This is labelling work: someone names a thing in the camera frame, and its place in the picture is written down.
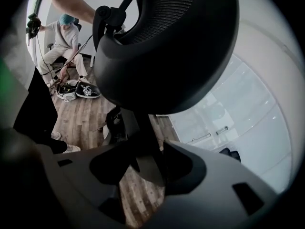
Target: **shoe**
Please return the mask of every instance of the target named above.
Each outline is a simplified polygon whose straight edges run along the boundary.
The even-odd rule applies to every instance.
[[[58,141],[61,138],[61,134],[59,132],[52,132],[51,133],[51,138]]]
[[[59,81],[59,79],[56,79],[56,80],[52,79],[46,85],[47,85],[47,87],[52,88],[58,81]]]
[[[80,150],[81,150],[80,147],[67,144],[67,150],[64,151],[63,153],[67,154],[67,153],[79,152]]]
[[[78,81],[79,82],[90,83],[85,77],[82,77],[82,78],[78,77]]]

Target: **hand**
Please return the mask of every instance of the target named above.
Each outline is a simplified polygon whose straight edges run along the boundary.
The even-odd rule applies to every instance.
[[[27,23],[27,26],[31,29],[33,28],[39,28],[41,26],[41,21],[39,18],[32,18],[30,21]]]
[[[63,67],[63,68],[61,69],[61,73],[60,73],[60,75],[59,75],[59,79],[60,79],[61,81],[63,81],[64,78],[66,77],[66,75],[67,75],[67,66],[65,66],[65,67]]]
[[[68,63],[66,66],[67,66],[67,67],[73,66],[73,65],[72,65],[72,62]]]

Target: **black chair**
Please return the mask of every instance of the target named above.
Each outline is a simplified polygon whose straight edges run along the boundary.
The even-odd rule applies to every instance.
[[[76,27],[78,28],[78,31],[81,31],[81,25],[79,24],[79,19],[75,19],[75,21],[74,21],[73,23],[74,23],[74,24],[76,25]],[[47,48],[49,49],[49,51],[52,49],[52,46],[53,46],[53,45],[54,45],[53,43],[50,43],[50,44],[47,45]],[[64,64],[66,63],[66,61],[67,61],[66,58],[60,56],[58,59],[56,59],[56,60],[54,61],[54,63],[62,63],[62,65],[64,65]]]

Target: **white shirt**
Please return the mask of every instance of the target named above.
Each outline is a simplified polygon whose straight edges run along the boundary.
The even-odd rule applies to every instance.
[[[79,31],[76,25],[73,23],[71,26],[63,30],[59,21],[55,21],[47,26],[47,30],[55,32],[55,46],[61,46],[65,48],[77,48],[78,47],[78,35]]]

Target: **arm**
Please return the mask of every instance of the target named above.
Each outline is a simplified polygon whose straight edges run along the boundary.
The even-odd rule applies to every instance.
[[[73,46],[71,56],[68,58],[67,62],[69,62],[72,59],[72,57],[76,54],[77,51],[78,51],[78,46]]]
[[[95,10],[84,0],[52,0],[54,6],[82,21],[93,23]]]
[[[57,22],[55,21],[55,22],[53,22],[51,24],[48,24],[46,26],[40,25],[39,32],[43,32],[43,31],[46,31],[46,30],[55,31],[56,23]]]
[[[73,46],[71,56],[69,57],[69,59],[67,60],[67,62],[69,62],[69,61],[72,59],[72,57],[76,54],[77,51],[78,51],[77,46]],[[69,64],[66,65],[65,67],[63,67],[63,68],[61,69],[61,73],[60,73],[60,76],[59,76],[59,79],[60,79],[61,81],[63,81],[63,79],[64,79],[65,76],[67,75],[67,68],[68,68],[68,66],[69,66]]]
[[[47,29],[47,28],[46,28],[45,26],[41,25],[40,28],[39,28],[39,32],[43,32],[43,31],[45,31],[46,29]]]

